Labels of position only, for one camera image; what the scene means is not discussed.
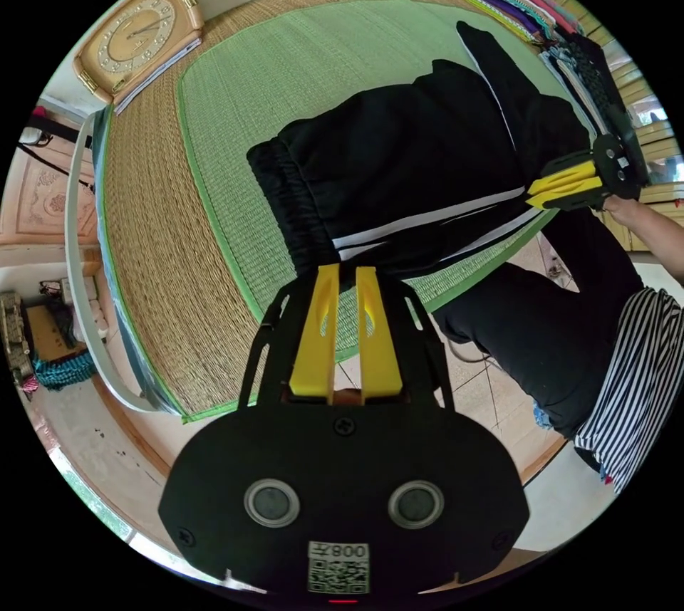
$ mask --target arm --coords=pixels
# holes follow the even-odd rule
[[[648,205],[617,196],[606,198],[603,209],[618,224],[636,234],[666,271],[684,283],[684,228]]]

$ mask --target human hand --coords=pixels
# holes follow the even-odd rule
[[[640,205],[638,200],[625,200],[619,196],[609,196],[603,201],[603,209],[610,212],[613,219],[622,226],[630,225]]]

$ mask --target black pants leg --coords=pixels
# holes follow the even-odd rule
[[[505,263],[434,316],[449,339],[489,352],[572,438],[596,404],[625,302],[643,284],[588,209],[559,212],[543,233],[579,293]]]

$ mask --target paper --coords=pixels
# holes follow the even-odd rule
[[[121,103],[114,108],[114,114],[120,115],[126,106],[146,87],[148,87],[160,74],[168,70],[174,63],[184,58],[190,51],[197,48],[202,43],[202,39],[195,39],[191,41],[185,48],[182,48],[175,56],[169,58],[163,65],[160,65],[144,82],[139,84],[133,91],[131,91]]]

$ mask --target pink cloth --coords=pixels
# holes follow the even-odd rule
[[[572,34],[573,32],[579,32],[579,25],[566,17],[567,14],[564,14],[558,6],[553,5],[550,0],[530,1],[552,15],[556,19],[558,26],[563,28],[567,33]]]

